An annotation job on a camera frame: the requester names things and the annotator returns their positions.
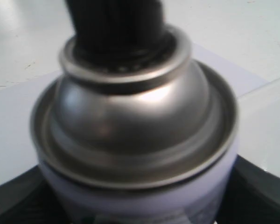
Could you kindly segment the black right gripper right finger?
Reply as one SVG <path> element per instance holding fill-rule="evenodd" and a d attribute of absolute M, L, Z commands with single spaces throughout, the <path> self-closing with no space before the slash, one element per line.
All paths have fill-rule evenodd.
<path fill-rule="evenodd" d="M 238 156 L 216 222 L 280 224 L 280 178 Z"/>

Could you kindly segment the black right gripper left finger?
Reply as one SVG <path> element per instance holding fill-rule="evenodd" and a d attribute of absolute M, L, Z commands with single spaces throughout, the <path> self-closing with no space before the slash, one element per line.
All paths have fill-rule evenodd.
<path fill-rule="evenodd" d="M 68 216 L 38 167 L 0 185 L 0 224 L 66 224 Z"/>

